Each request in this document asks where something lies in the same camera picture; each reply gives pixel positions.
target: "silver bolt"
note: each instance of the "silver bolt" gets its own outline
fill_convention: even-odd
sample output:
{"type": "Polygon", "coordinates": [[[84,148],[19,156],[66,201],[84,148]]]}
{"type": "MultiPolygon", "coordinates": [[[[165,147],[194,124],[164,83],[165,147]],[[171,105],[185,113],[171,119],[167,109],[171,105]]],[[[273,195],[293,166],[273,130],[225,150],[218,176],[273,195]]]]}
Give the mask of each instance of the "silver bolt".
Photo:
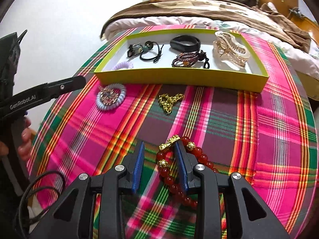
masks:
{"type": "Polygon", "coordinates": [[[88,178],[88,175],[86,174],[86,173],[81,173],[80,175],[79,175],[79,179],[81,180],[81,181],[84,181],[84,180],[86,180],[88,178]]]}
{"type": "Polygon", "coordinates": [[[239,180],[239,179],[241,178],[241,174],[240,174],[239,172],[234,172],[234,173],[232,174],[232,177],[233,177],[234,179],[236,179],[236,180],[239,180]]]}
{"type": "Polygon", "coordinates": [[[197,165],[195,166],[195,168],[196,168],[197,170],[199,170],[199,171],[202,171],[202,170],[205,169],[205,165],[203,165],[203,164],[197,164],[197,165]]]}
{"type": "Polygon", "coordinates": [[[116,165],[115,170],[120,172],[120,171],[124,170],[124,168],[125,168],[124,165],[119,164],[119,165],[116,165]]]}

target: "gold bead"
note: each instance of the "gold bead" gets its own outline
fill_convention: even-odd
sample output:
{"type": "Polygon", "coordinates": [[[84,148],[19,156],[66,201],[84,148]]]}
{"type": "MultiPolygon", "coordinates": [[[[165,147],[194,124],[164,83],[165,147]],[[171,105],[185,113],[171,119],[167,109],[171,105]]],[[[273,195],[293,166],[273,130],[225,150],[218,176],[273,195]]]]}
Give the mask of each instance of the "gold bead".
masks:
{"type": "Polygon", "coordinates": [[[159,160],[158,164],[161,168],[168,167],[168,162],[165,159],[159,160]]]}
{"type": "Polygon", "coordinates": [[[196,147],[196,145],[194,142],[188,142],[186,147],[188,151],[192,151],[196,147]]]}

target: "plaid tablecloth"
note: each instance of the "plaid tablecloth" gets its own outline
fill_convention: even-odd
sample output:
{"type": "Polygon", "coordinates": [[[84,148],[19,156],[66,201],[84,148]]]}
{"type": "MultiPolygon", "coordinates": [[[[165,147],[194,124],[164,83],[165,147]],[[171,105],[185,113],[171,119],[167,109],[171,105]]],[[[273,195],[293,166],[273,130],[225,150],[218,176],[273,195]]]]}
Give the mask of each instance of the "plaid tablecloth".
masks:
{"type": "MultiPolygon", "coordinates": [[[[82,172],[104,173],[132,153],[141,139],[146,142],[141,185],[137,195],[123,199],[126,237],[192,238],[196,214],[172,200],[159,179],[155,160],[158,145],[168,137],[189,136],[221,173],[238,171],[244,175],[295,238],[306,225],[314,195],[317,141],[306,93],[284,54],[272,44],[244,34],[270,76],[261,94],[212,87],[128,84],[126,99],[119,108],[97,110],[99,82],[93,71],[110,49],[126,35],[168,28],[203,27],[130,29],[109,41],[79,69],[77,75],[85,76],[87,85],[61,96],[47,113],[28,162],[31,178],[57,169],[70,184],[82,172]],[[158,104],[158,95],[163,93],[185,95],[170,116],[158,104]]],[[[172,155],[167,157],[171,172],[177,175],[172,155]]],[[[39,185],[44,184],[60,187],[61,181],[47,177],[39,185]]],[[[55,200],[49,191],[37,197],[43,207],[55,200]]]]}

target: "brown blanket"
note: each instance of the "brown blanket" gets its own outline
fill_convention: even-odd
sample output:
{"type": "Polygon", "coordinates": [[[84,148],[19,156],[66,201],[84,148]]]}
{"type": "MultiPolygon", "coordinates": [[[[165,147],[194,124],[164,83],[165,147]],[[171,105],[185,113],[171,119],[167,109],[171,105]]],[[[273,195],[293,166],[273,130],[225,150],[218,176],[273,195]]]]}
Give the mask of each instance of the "brown blanket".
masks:
{"type": "Polygon", "coordinates": [[[204,17],[211,20],[235,21],[251,28],[266,32],[278,39],[291,44],[305,52],[309,51],[310,36],[296,35],[291,29],[283,31],[281,26],[269,19],[269,14],[255,11],[236,2],[221,0],[148,0],[113,15],[103,26],[101,36],[107,26],[119,19],[185,16],[204,17]]]}
{"type": "Polygon", "coordinates": [[[304,49],[305,52],[309,52],[311,37],[308,32],[300,29],[292,21],[288,20],[285,16],[278,12],[272,11],[266,3],[264,3],[260,8],[258,6],[253,7],[255,11],[263,11],[268,14],[268,17],[276,22],[283,31],[295,41],[295,43],[304,49]]]}

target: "gold chain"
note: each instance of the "gold chain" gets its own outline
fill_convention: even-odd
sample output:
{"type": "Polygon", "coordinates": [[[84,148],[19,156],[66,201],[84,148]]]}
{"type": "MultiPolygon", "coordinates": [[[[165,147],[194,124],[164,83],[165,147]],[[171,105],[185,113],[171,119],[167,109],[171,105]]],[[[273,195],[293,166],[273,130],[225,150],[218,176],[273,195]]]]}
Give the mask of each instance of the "gold chain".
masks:
{"type": "Polygon", "coordinates": [[[172,108],[174,104],[183,99],[185,99],[185,96],[181,93],[178,93],[175,96],[169,96],[167,93],[165,93],[159,96],[159,104],[163,107],[163,110],[166,111],[166,113],[169,115],[172,113],[172,108]]]}

